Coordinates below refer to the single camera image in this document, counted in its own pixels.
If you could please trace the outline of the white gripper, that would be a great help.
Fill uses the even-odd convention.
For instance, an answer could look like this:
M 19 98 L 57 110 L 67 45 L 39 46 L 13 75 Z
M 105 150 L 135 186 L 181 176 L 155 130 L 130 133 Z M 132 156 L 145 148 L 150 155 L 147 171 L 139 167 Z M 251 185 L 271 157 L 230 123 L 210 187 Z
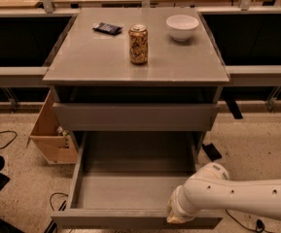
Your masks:
M 177 186 L 167 203 L 167 222 L 181 224 L 192 221 L 197 213 L 198 208 L 188 200 L 185 189 L 182 186 Z

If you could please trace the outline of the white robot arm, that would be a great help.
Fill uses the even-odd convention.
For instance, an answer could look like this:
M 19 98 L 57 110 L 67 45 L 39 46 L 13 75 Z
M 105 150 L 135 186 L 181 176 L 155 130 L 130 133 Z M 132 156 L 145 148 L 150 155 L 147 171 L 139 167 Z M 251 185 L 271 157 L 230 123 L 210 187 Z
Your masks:
M 167 222 L 186 223 L 203 210 L 235 210 L 281 220 L 281 180 L 232 181 L 221 164 L 210 162 L 172 192 Z

